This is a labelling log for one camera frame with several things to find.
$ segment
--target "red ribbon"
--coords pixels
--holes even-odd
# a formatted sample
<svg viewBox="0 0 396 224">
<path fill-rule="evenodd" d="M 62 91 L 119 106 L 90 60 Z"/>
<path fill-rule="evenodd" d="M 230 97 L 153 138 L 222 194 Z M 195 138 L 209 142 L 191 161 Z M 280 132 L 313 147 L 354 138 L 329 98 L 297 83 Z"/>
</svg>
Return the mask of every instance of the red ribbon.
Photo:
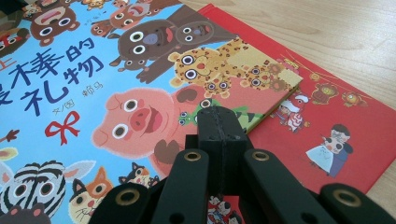
<svg viewBox="0 0 396 224">
<path fill-rule="evenodd" d="M 53 121 L 47 126 L 46 128 L 46 136 L 47 137 L 52 137 L 57 133 L 61 133 L 61 145 L 67 144 L 67 139 L 66 136 L 64 135 L 64 131 L 67 129 L 69 130 L 70 133 L 72 133 L 74 136 L 78 136 L 79 130 L 76 130 L 72 127 L 73 124 L 75 124 L 79 120 L 79 114 L 76 111 L 70 112 L 66 118 L 64 119 L 64 125 Z M 50 129 L 52 127 L 58 128 L 58 130 L 52 132 Z"/>
</svg>

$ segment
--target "cartoon leopard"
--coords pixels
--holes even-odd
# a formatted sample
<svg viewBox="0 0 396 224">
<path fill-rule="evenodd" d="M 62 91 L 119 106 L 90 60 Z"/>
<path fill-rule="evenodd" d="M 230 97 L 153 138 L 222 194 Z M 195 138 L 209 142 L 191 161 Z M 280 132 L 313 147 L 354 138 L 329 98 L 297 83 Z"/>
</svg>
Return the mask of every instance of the cartoon leopard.
<svg viewBox="0 0 396 224">
<path fill-rule="evenodd" d="M 227 60 L 248 48 L 246 42 L 236 38 L 218 49 L 191 49 L 182 54 L 173 52 L 168 60 L 175 63 L 176 76 L 171 79 L 170 84 L 175 88 L 184 83 L 196 84 L 205 87 L 205 97 L 220 94 L 221 97 L 227 98 L 230 94 L 228 92 L 231 87 L 230 77 L 246 75 L 242 68 L 228 63 Z"/>
</svg>

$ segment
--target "wooden table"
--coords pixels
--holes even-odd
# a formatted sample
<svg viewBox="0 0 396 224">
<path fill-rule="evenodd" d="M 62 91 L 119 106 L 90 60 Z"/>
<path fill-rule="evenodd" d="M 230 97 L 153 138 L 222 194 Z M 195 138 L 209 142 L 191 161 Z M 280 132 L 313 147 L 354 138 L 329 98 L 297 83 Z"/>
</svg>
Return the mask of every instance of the wooden table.
<svg viewBox="0 0 396 224">
<path fill-rule="evenodd" d="M 389 0 L 182 0 L 234 15 L 396 109 L 396 4 Z M 396 161 L 368 196 L 396 217 Z"/>
</svg>

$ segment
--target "cartoon animal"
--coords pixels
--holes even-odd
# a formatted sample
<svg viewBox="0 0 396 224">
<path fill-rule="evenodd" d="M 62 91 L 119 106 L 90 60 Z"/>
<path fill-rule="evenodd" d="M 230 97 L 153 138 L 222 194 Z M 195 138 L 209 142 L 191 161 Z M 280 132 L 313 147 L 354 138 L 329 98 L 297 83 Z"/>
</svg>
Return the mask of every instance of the cartoon animal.
<svg viewBox="0 0 396 224">
<path fill-rule="evenodd" d="M 102 8 L 106 1 L 110 0 L 82 0 L 82 5 L 88 5 L 87 10 L 91 10 L 93 8 Z"/>
<path fill-rule="evenodd" d="M 237 108 L 241 95 L 257 97 L 257 91 L 250 88 L 236 85 L 233 90 L 240 95 L 213 98 L 224 107 Z M 152 88 L 115 93 L 106 102 L 106 114 L 92 133 L 92 142 L 123 158 L 148 158 L 159 177 L 166 177 L 176 154 L 184 149 L 186 134 L 196 133 L 194 125 L 179 124 L 180 113 L 192 113 L 205 99 L 204 92 L 202 87 L 189 85 L 172 94 Z M 252 112 L 262 111 L 257 102 L 247 102 L 247 107 Z"/>
<path fill-rule="evenodd" d="M 129 30 L 136 26 L 146 16 L 154 16 L 162 9 L 181 4 L 177 0 L 152 0 L 136 2 L 126 7 L 121 7 L 110 16 L 110 22 L 116 29 Z"/>
<path fill-rule="evenodd" d="M 306 155 L 327 175 L 336 177 L 347 161 L 348 154 L 353 152 L 352 146 L 347 143 L 349 138 L 347 127 L 335 124 L 332 126 L 331 136 L 322 137 L 323 144 L 306 151 Z"/>
<path fill-rule="evenodd" d="M 112 5 L 117 8 L 126 7 L 129 3 L 129 0 L 114 0 Z"/>
<path fill-rule="evenodd" d="M 69 216 L 74 223 L 86 224 L 113 184 L 106 175 L 104 167 L 100 167 L 94 180 L 85 185 L 79 179 L 73 181 L 73 196 L 69 201 Z"/>
<path fill-rule="evenodd" d="M 82 178 L 94 166 L 94 161 L 79 161 L 64 167 L 58 161 L 26 164 L 14 174 L 5 163 L 0 161 L 0 216 L 8 213 L 14 206 L 33 209 L 35 204 L 43 203 L 44 212 L 52 217 L 64 199 L 66 182 Z"/>
<path fill-rule="evenodd" d="M 361 99 L 361 96 L 356 92 L 344 92 L 342 98 L 346 107 L 351 107 L 353 105 L 367 106 L 367 102 Z"/>
<path fill-rule="evenodd" d="M 119 181 L 121 184 L 128 182 L 136 183 L 145 186 L 146 188 L 151 188 L 160 182 L 160 178 L 155 175 L 150 177 L 149 170 L 145 166 L 141 166 L 132 162 L 132 171 L 127 176 L 120 176 Z"/>
<path fill-rule="evenodd" d="M 316 105 L 327 105 L 332 97 L 338 95 L 337 87 L 330 83 L 317 83 L 315 87 L 317 89 L 312 92 L 312 103 Z"/>
<path fill-rule="evenodd" d="M 33 14 L 31 18 L 24 18 L 32 22 L 30 31 L 32 36 L 40 41 L 41 47 L 50 45 L 55 36 L 79 27 L 76 13 L 69 7 L 75 1 L 38 1 L 37 5 L 42 11 Z"/>
<path fill-rule="evenodd" d="M 229 41 L 235 35 L 182 6 L 167 20 L 147 21 L 111 38 L 119 39 L 120 57 L 110 65 L 118 66 L 121 61 L 154 61 L 137 75 L 141 82 L 150 83 L 174 65 L 168 61 L 172 52 L 181 54 L 204 44 Z"/>
<path fill-rule="evenodd" d="M 44 204 L 36 203 L 31 209 L 22 209 L 19 205 L 12 206 L 0 216 L 1 224 L 39 223 L 50 224 L 50 218 L 44 212 Z"/>
<path fill-rule="evenodd" d="M 173 52 L 168 60 L 174 63 L 175 76 L 171 86 L 180 87 L 184 83 L 204 86 L 205 97 L 219 94 L 222 98 L 230 96 L 230 77 L 244 77 L 245 71 L 237 65 L 228 63 L 228 59 L 240 50 L 248 49 L 248 45 L 236 38 L 218 49 L 191 49 L 183 54 Z"/>
<path fill-rule="evenodd" d="M 207 108 L 209 106 L 221 106 L 221 103 L 218 100 L 212 98 L 204 99 L 203 101 L 201 101 L 200 104 L 198 104 L 196 109 L 191 114 L 186 111 L 181 112 L 178 119 L 178 123 L 180 125 L 189 125 L 190 123 L 197 125 L 198 112 L 201 109 Z M 245 133 L 251 129 L 250 127 L 254 125 L 254 123 L 256 123 L 257 121 L 263 118 L 263 114 L 255 114 L 248 112 L 247 106 L 238 106 L 236 108 L 231 108 L 231 110 L 235 113 Z"/>
<path fill-rule="evenodd" d="M 20 48 L 30 37 L 29 30 L 18 28 L 22 12 L 16 11 L 0 20 L 0 58 Z"/>
<path fill-rule="evenodd" d="M 302 116 L 304 107 L 308 102 L 309 98 L 306 95 L 296 91 L 280 104 L 271 117 L 278 117 L 281 125 L 289 126 L 290 130 L 296 133 L 303 127 L 309 127 L 310 125 L 308 121 L 304 121 Z"/>
<path fill-rule="evenodd" d="M 106 37 L 115 30 L 116 28 L 111 25 L 110 20 L 96 21 L 92 23 L 91 34 Z"/>
<path fill-rule="evenodd" d="M 22 10 L 24 11 L 23 17 L 32 17 L 33 14 L 42 12 L 41 7 L 39 7 L 35 2 L 23 7 Z"/>
</svg>

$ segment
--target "picture book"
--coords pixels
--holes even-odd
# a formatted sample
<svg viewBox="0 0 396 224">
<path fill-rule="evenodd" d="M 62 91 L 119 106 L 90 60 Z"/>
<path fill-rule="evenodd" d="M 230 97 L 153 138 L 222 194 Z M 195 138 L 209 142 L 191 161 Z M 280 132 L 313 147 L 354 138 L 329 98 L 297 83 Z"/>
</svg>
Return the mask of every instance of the picture book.
<svg viewBox="0 0 396 224">
<path fill-rule="evenodd" d="M 367 192 L 396 158 L 396 111 L 208 5 L 200 13 L 304 78 L 250 134 L 308 189 L 339 182 Z"/>
<path fill-rule="evenodd" d="M 0 41 L 0 223 L 88 223 L 117 185 L 167 177 L 201 108 L 248 133 L 302 80 L 175 0 L 29 1 Z"/>
</svg>

